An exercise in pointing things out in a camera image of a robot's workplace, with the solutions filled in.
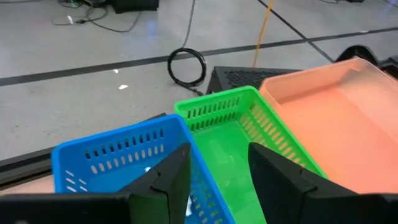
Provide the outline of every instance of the coiled black cable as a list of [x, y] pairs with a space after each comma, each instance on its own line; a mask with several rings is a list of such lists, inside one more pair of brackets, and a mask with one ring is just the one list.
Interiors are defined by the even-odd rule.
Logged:
[[[190, 18], [189, 18], [188, 30], [187, 30], [187, 34], [185, 36], [184, 43], [182, 44], [182, 47], [180, 47], [177, 50], [174, 50], [170, 54], [170, 56], [168, 57], [168, 59], [167, 59], [167, 70], [169, 71], [170, 77], [173, 79], [173, 81], [176, 84], [178, 84], [178, 85], [180, 85], [180, 86], [182, 86], [182, 87], [184, 87], [184, 88], [186, 88], [188, 90], [193, 91], [194, 93], [196, 93], [199, 96], [202, 96], [203, 93], [201, 91], [198, 91], [197, 89], [194, 89], [192, 87], [199, 86], [199, 85], [201, 85], [203, 83], [203, 81], [205, 81], [205, 78], [206, 78], [206, 60], [202, 56], [202, 54], [200, 54], [198, 51], [193, 50], [193, 49], [189, 49], [189, 48], [185, 48], [185, 45], [188, 42], [189, 34], [191, 32], [191, 24], [192, 24], [193, 11], [195, 9], [195, 2], [196, 2], [196, 0], [192, 1], [192, 8], [191, 8], [191, 14], [190, 14]], [[200, 74], [200, 77], [197, 80], [195, 80], [193, 82], [183, 82], [183, 81], [181, 81], [181, 80], [179, 80], [178, 78], [175, 77], [175, 75], [173, 73], [173, 70], [172, 70], [172, 61], [175, 58], [175, 56], [177, 56], [177, 54], [180, 53], [180, 52], [186, 52], [188, 54], [191, 54], [191, 55], [193, 55], [195, 58], [197, 58], [199, 60], [200, 65], [201, 65], [201, 74]]]

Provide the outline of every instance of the plastic basket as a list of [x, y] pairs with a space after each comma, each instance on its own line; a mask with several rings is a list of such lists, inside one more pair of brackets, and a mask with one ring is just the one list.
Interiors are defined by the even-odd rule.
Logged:
[[361, 58], [266, 79], [261, 95], [330, 180], [398, 192], [398, 82]]
[[59, 145], [52, 153], [55, 191], [116, 192], [184, 142], [192, 145], [193, 214], [186, 223], [234, 223], [189, 130], [176, 114]]
[[264, 223], [248, 165], [258, 142], [325, 176], [259, 92], [245, 86], [178, 102], [182, 115], [237, 223]]

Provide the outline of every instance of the gray floor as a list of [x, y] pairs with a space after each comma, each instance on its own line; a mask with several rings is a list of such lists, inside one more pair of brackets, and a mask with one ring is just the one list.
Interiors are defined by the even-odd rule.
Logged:
[[[51, 19], [80, 16], [85, 11], [60, 7], [55, 0], [0, 4], [0, 82], [7, 77], [168, 55], [183, 42], [190, 4], [160, 0], [159, 10], [143, 12], [127, 34], [92, 24], [54, 26]], [[389, 32], [314, 42], [331, 58], [353, 44], [368, 45], [380, 59], [398, 54], [398, 9], [382, 0], [362, 4], [276, 0], [274, 10], [306, 38], [395, 27]], [[223, 54], [206, 57], [208, 73], [215, 65], [250, 67], [253, 50], [227, 53], [225, 49], [254, 45], [265, 11], [257, 0], [198, 0], [187, 47], [224, 49]], [[135, 16], [136, 12], [111, 13], [100, 23], [123, 29]], [[271, 14], [262, 43], [300, 39]], [[257, 66], [305, 69], [328, 63], [303, 42], [262, 49]], [[192, 58], [174, 62], [173, 69], [183, 80], [193, 80], [200, 72]], [[208, 79], [199, 89], [205, 91], [207, 83]], [[120, 85], [129, 87], [119, 90]], [[133, 124], [161, 112], [172, 113], [175, 102], [193, 97], [192, 92], [174, 85], [165, 62], [120, 68], [118, 73], [104, 70], [0, 86], [0, 159]]]

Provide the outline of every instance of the green plastic basket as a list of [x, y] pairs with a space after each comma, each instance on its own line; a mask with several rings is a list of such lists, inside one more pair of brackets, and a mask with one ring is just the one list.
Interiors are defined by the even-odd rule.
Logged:
[[236, 223], [265, 223], [248, 165], [249, 142], [326, 177], [251, 86], [181, 101], [174, 108], [192, 132]]

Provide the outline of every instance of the blue plastic basket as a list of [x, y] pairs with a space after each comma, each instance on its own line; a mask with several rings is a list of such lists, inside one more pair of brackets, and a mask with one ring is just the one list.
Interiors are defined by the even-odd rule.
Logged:
[[52, 153], [55, 192], [116, 192], [184, 142], [192, 145], [192, 215], [185, 223], [234, 223], [187, 125], [176, 114], [59, 145]]

